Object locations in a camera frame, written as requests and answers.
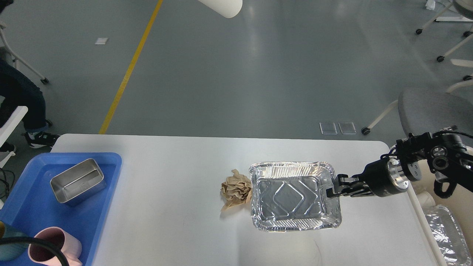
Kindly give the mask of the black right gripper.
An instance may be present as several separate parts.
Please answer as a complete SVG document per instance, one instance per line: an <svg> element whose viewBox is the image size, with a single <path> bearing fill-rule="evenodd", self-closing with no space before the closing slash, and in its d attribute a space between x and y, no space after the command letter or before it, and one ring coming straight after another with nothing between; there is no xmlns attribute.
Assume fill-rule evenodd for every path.
<svg viewBox="0 0 473 266"><path fill-rule="evenodd" d="M366 165L362 174L349 176L337 174L333 181L334 187L364 186L358 188L344 188L335 192L333 188L326 189L328 198L337 197L387 197L406 192L409 181L404 175L401 162L395 158L383 158Z"/></svg>

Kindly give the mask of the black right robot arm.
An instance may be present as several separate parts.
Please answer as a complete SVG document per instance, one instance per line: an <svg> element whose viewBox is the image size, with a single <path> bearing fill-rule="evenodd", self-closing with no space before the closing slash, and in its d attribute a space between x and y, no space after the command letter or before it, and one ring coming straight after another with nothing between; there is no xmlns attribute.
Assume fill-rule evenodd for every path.
<svg viewBox="0 0 473 266"><path fill-rule="evenodd" d="M399 139L388 153L365 166L362 173L338 174L333 187L326 189L328 198L387 197L408 190L409 184L421 180L418 162L426 160L434 180L434 193L440 198L453 195L457 185L473 190L472 155L462 143L456 126L435 133L413 135Z"/></svg>

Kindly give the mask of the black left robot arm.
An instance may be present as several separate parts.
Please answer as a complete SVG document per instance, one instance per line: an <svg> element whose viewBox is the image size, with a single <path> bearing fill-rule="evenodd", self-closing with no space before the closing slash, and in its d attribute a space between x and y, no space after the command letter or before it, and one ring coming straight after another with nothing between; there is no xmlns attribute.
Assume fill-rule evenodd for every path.
<svg viewBox="0 0 473 266"><path fill-rule="evenodd" d="M10 245L17 243L40 246L51 252L54 256L56 256L59 262L61 263L61 266L69 266L69 262L67 261L67 258L64 253L57 246L52 244L52 242L34 237L9 237L0 239L0 245Z"/></svg>

